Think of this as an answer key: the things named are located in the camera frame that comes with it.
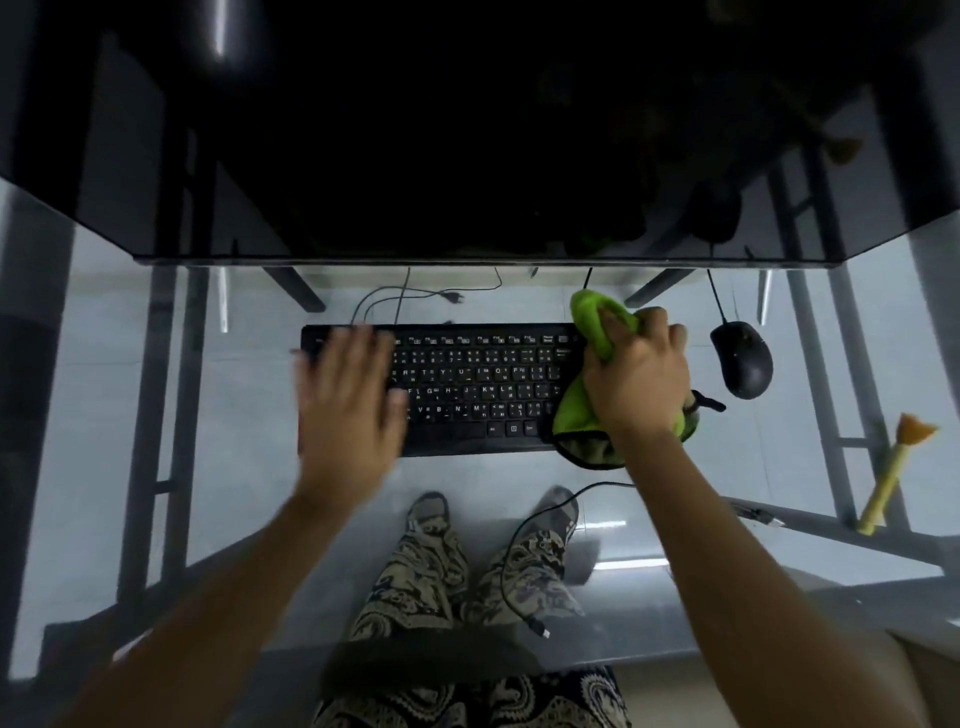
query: finger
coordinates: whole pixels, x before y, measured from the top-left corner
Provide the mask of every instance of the finger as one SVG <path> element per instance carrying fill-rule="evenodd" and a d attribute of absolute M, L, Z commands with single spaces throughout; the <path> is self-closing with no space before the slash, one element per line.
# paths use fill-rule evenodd
<path fill-rule="evenodd" d="M 666 324 L 666 309 L 658 305 L 643 308 L 636 313 L 643 322 L 643 337 L 666 346 L 670 342 L 670 333 Z"/>
<path fill-rule="evenodd" d="M 313 372 L 310 371 L 310 360 L 303 352 L 295 354 L 294 387 L 297 393 L 297 410 L 302 412 L 313 397 Z"/>
<path fill-rule="evenodd" d="M 348 328 L 337 327 L 330 332 L 313 378 L 315 399 L 328 400 L 337 391 L 337 382 L 344 365 L 344 348 L 349 338 Z"/>
<path fill-rule="evenodd" d="M 367 360 L 367 371 L 357 392 L 358 399 L 366 406 L 380 412 L 383 402 L 383 383 L 387 380 L 394 359 L 396 338 L 389 331 L 380 331 L 373 340 L 372 354 Z"/>
<path fill-rule="evenodd" d="M 686 349 L 686 327 L 683 324 L 672 324 L 669 336 L 673 351 L 683 353 Z"/>
<path fill-rule="evenodd" d="M 387 393 L 383 412 L 383 448 L 391 459 L 400 456 L 407 434 L 407 391 L 392 389 Z"/>
<path fill-rule="evenodd" d="M 352 400 L 364 380 L 370 364 L 372 334 L 373 329 L 366 324 L 361 324 L 350 332 L 344 351 L 344 368 L 337 385 L 340 389 L 337 397 L 340 400 Z"/>
<path fill-rule="evenodd" d="M 636 334 L 630 331 L 627 325 L 607 308 L 600 309 L 600 326 L 603 327 L 604 333 L 613 342 L 615 350 L 629 346 L 636 338 Z"/>

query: floor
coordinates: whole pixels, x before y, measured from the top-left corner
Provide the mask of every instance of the floor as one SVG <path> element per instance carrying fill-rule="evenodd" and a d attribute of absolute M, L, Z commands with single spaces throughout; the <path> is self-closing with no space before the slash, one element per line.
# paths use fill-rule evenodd
<path fill-rule="evenodd" d="M 857 258 L 851 271 L 888 426 L 895 426 L 903 409 L 916 410 L 943 426 L 924 446 L 923 454 L 913 458 L 904 475 L 913 527 L 934 534 L 953 533 L 960 518 L 960 497 L 950 486 L 951 456 L 960 437 L 960 421 L 949 401 L 946 376 L 905 242 L 895 241 Z M 468 292 L 459 305 L 437 298 L 405 301 L 400 322 L 568 321 L 566 303 L 585 273 L 544 269 L 530 279 L 529 269 L 510 269 L 502 288 Z M 429 287 L 442 274 L 417 271 L 411 285 Z M 319 272 L 309 278 L 324 279 L 324 275 Z M 211 295 L 190 563 L 262 526 L 290 493 L 297 461 L 288 351 L 298 344 L 304 324 L 348 321 L 360 298 L 381 279 L 395 277 L 397 271 L 378 275 L 381 278 L 377 280 L 371 280 L 370 274 L 366 278 L 345 276 L 350 287 L 319 290 L 328 309 L 323 315 L 308 316 L 261 271 L 234 271 L 230 331 L 226 334 L 219 330 L 216 297 Z M 810 272 L 806 276 L 843 434 L 862 435 L 826 274 Z M 591 287 L 623 300 L 644 277 L 649 273 L 598 271 Z M 184 279 L 180 272 L 181 293 Z M 756 272 L 717 271 L 715 279 L 728 316 L 755 322 Z M 454 282 L 440 285 L 485 286 L 493 280 L 492 270 L 456 271 L 451 280 Z M 890 280 L 897 282 L 897 295 L 890 295 Z M 148 269 L 91 233 L 78 231 L 13 677 L 36 673 L 46 624 L 82 619 L 113 603 L 148 284 Z M 714 487 L 725 496 L 832 513 L 803 352 L 782 274 L 775 281 L 770 318 L 762 330 L 775 355 L 776 375 L 770 390 L 750 402 L 734 399 L 723 386 L 708 339 L 719 316 L 706 278 L 691 276 L 657 303 L 667 308 L 672 320 L 690 329 L 688 358 L 694 386 L 729 406 L 724 414 L 704 413 L 700 430 L 687 446 Z M 388 308 L 375 309 L 375 320 L 392 321 L 393 311 Z M 175 307 L 172 361 L 179 355 L 182 310 L 180 295 Z M 168 413 L 173 412 L 175 392 L 173 376 L 168 383 Z M 172 422 L 168 414 L 158 479 L 169 471 Z M 849 466 L 857 504 L 862 507 L 872 488 L 869 465 L 863 458 L 852 457 Z M 626 474 L 610 476 L 624 479 Z M 391 550 L 406 509 L 417 494 L 434 489 L 447 494 L 468 558 L 479 568 L 493 550 L 503 546 L 512 526 L 547 487 L 561 483 L 576 489 L 595 479 L 594 473 L 578 470 L 549 452 L 401 461 L 379 495 L 356 515 L 317 566 L 291 605 L 274 644 L 336 639 Z M 152 550 L 154 580 L 162 552 L 162 536 L 158 535 L 165 512 L 162 501 L 163 497 L 156 512 Z M 600 560 L 661 555 L 656 532 L 633 492 L 615 488 L 593 491 L 583 498 L 581 515 L 587 527 L 575 537 L 575 543 L 599 548 Z M 756 527 L 754 531 L 786 566 L 842 584 L 940 572 L 899 557 L 783 529 Z M 612 608 L 614 598 L 662 598 L 673 589 L 669 579 L 644 581 L 635 574 L 637 578 L 619 582 L 631 585 L 623 594 L 611 587 L 609 573 L 595 574 L 586 584 L 589 573 L 582 575 L 582 586 L 575 592 L 585 604 Z"/>

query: black computer mouse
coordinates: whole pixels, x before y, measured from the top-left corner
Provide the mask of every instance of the black computer mouse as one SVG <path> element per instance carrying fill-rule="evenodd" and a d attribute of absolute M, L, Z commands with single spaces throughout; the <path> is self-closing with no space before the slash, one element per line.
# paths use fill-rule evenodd
<path fill-rule="evenodd" d="M 774 377 L 774 358 L 755 328 L 745 321 L 725 321 L 710 332 L 710 340 L 732 395 L 752 400 L 767 391 Z"/>

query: dark monitor screen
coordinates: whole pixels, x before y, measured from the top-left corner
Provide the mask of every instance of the dark monitor screen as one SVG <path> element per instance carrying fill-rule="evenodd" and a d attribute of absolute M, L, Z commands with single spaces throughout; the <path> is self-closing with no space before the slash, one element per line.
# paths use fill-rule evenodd
<path fill-rule="evenodd" d="M 23 4 L 34 33 L 57 6 Z M 950 182 L 957 22 L 936 0 L 107 3 L 66 211 L 145 261 L 837 263 L 954 207 L 903 200 Z M 904 107 L 923 158 L 884 115 Z M 785 249 L 771 184 L 802 206 L 817 174 L 840 234 Z M 204 179 L 210 242 L 158 234 L 163 190 Z"/>

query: forearm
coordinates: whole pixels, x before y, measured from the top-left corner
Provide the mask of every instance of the forearm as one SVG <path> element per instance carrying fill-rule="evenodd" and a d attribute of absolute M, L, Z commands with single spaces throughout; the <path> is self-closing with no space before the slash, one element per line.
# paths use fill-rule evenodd
<path fill-rule="evenodd" d="M 697 643 L 745 728 L 913 726 L 672 436 L 628 439 L 627 470 Z"/>
<path fill-rule="evenodd" d="M 249 553 L 95 679 L 58 726 L 211 726 L 306 575 L 343 527 L 291 498 Z"/>

